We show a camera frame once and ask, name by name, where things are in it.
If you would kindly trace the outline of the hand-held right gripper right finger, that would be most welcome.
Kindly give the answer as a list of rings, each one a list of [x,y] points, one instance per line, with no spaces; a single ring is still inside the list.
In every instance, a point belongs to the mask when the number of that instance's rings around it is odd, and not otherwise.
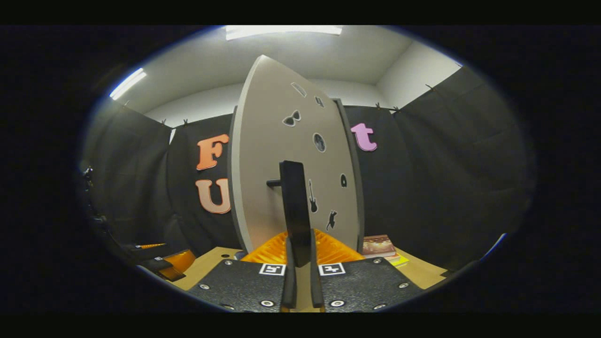
[[[412,302],[423,289],[383,257],[360,254],[317,229],[311,238],[311,299],[328,313],[382,312]]]

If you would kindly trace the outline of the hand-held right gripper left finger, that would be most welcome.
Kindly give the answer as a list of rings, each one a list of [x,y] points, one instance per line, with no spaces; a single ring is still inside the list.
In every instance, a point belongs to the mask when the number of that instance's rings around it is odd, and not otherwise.
[[[287,232],[240,260],[223,259],[188,289],[230,312],[287,312],[296,305],[296,273]]]

